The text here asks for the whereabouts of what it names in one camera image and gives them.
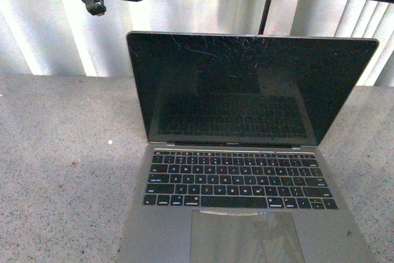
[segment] black key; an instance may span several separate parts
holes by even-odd
[[[164,157],[164,163],[174,163],[174,161],[175,161],[175,157],[174,157],[174,156],[168,156],[168,155],[166,155],[166,156]]]
[[[289,176],[292,177],[297,177],[300,175],[297,168],[287,168],[287,172],[289,173]]]
[[[222,158],[222,164],[225,164],[226,166],[232,166],[233,165],[233,159],[231,157],[223,157]]]
[[[216,167],[216,174],[228,174],[226,166],[217,166]]]
[[[297,198],[297,202],[300,209],[310,209],[308,198]]]
[[[289,198],[283,198],[284,201],[284,206],[288,209],[297,209],[297,202],[295,198],[289,197]]]
[[[234,157],[233,158],[233,164],[235,166],[243,166],[245,164],[244,159],[243,158],[239,158],[239,157]]]
[[[263,171],[263,168],[261,168],[259,166],[253,166],[252,173],[253,173],[253,175],[263,175],[264,171]]]
[[[239,175],[239,166],[229,166],[228,173],[230,175]]]
[[[264,174],[268,176],[275,176],[276,175],[275,168],[270,168],[270,167],[264,168]]]
[[[254,185],[257,184],[255,176],[244,176],[246,185]]]
[[[298,158],[293,158],[292,160],[290,160],[291,166],[302,166],[301,164],[301,160],[299,160]]]
[[[313,209],[324,209],[324,204],[322,203],[311,203]]]
[[[206,174],[215,174],[216,173],[215,166],[204,166],[204,172]]]
[[[219,179],[221,184],[231,184],[231,177],[228,175],[222,175]]]
[[[309,177],[311,175],[309,168],[299,168],[298,170],[301,176]]]
[[[239,188],[235,185],[228,185],[227,186],[227,194],[228,195],[239,195]]]
[[[288,187],[278,187],[279,196],[291,196]]]
[[[239,186],[240,195],[252,195],[252,187],[250,186]]]
[[[198,163],[199,164],[209,164],[209,157],[206,157],[206,156],[199,157],[198,158]]]
[[[175,163],[177,163],[177,164],[185,164],[186,163],[186,156],[177,156],[177,157],[175,157]]]
[[[168,166],[168,172],[177,173],[179,172],[180,166],[178,164],[170,164]]]
[[[202,196],[201,206],[220,208],[267,208],[264,197]]]
[[[243,176],[232,176],[231,179],[233,181],[233,185],[244,185],[244,177]]]
[[[265,194],[266,196],[278,196],[278,191],[276,187],[267,186],[265,187]]]
[[[259,184],[259,185],[268,185],[269,184],[267,176],[257,176],[256,179],[257,179],[257,184]]]
[[[302,187],[307,197],[332,197],[330,189],[326,187]]]
[[[323,176],[321,169],[317,169],[317,168],[310,168],[310,173],[312,174],[313,177],[322,177]]]
[[[207,182],[207,176],[206,175],[196,175],[195,182],[196,182],[196,184],[205,184]]]
[[[182,175],[181,174],[171,174],[170,183],[181,183]]]
[[[172,205],[172,206],[183,205],[183,196],[182,195],[172,195],[170,205]]]
[[[156,195],[145,194],[145,196],[143,197],[143,204],[154,206],[156,204]]]
[[[309,187],[327,187],[324,178],[305,178],[305,181]]]
[[[308,167],[313,167],[316,168],[318,167],[318,162],[316,160],[302,160],[302,166],[308,166]]]
[[[211,157],[209,160],[210,164],[221,164],[220,157]]]
[[[294,177],[293,178],[295,186],[305,186],[305,180],[303,177]]]
[[[281,179],[279,177],[268,177],[268,180],[272,186],[282,185]]]
[[[247,166],[255,166],[256,160],[254,158],[245,158],[245,165]]]
[[[268,197],[268,207],[270,207],[270,208],[284,208],[282,198]]]
[[[226,195],[226,186],[224,185],[214,185],[215,195]]]
[[[293,179],[290,177],[281,177],[281,181],[284,186],[294,186]]]
[[[182,174],[190,174],[191,173],[191,166],[185,165],[185,164],[181,165],[180,166],[180,172]]]
[[[185,184],[177,184],[175,186],[175,194],[186,194],[187,185]]]
[[[155,155],[152,158],[152,163],[162,163],[162,162],[163,162],[163,156]]]
[[[275,168],[275,172],[278,176],[287,176],[286,168]]]
[[[198,157],[197,156],[188,156],[187,163],[188,164],[197,164],[198,163]]]
[[[258,166],[268,166],[267,160],[265,158],[257,158],[256,164]]]
[[[304,196],[301,187],[289,187],[292,196]]]
[[[249,166],[241,166],[240,171],[241,171],[242,175],[251,175],[252,174],[252,170]]]
[[[201,194],[205,194],[205,195],[211,195],[213,194],[214,189],[212,187],[212,185],[202,185],[201,186]]]
[[[199,194],[199,185],[189,185],[187,187],[188,194]]]
[[[279,162],[276,158],[269,158],[267,163],[269,166],[279,166]]]
[[[168,155],[170,153],[168,151],[155,151],[154,154],[155,155]]]
[[[169,195],[159,195],[156,204],[158,206],[168,206],[170,203],[170,196]]]
[[[193,166],[191,170],[194,174],[202,174],[204,172],[204,166]]]
[[[182,183],[184,183],[184,184],[192,184],[194,182],[195,182],[194,175],[183,175]]]
[[[208,184],[219,184],[219,176],[212,175],[207,177]]]
[[[290,166],[290,161],[289,160],[279,160],[279,165],[280,166]]]
[[[150,166],[150,172],[167,172],[168,165],[166,164],[152,164]]]
[[[338,206],[332,198],[323,199],[323,203],[326,206],[326,209],[338,209]]]
[[[264,196],[264,186],[252,186],[253,195]]]
[[[149,174],[149,183],[168,183],[170,179],[169,174]]]
[[[199,196],[186,195],[185,202],[183,204],[185,206],[199,206]]]

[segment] cracked screen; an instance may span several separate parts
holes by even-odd
[[[150,142],[318,145],[372,39],[129,33]]]

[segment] laptop body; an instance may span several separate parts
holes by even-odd
[[[150,144],[120,262],[374,262],[318,144],[376,40],[131,32],[127,44]]]

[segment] laptop keyboard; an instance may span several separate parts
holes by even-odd
[[[155,151],[145,205],[337,209],[313,154]]]

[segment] shift key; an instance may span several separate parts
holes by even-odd
[[[145,192],[155,194],[172,194],[174,192],[174,184],[148,184]]]

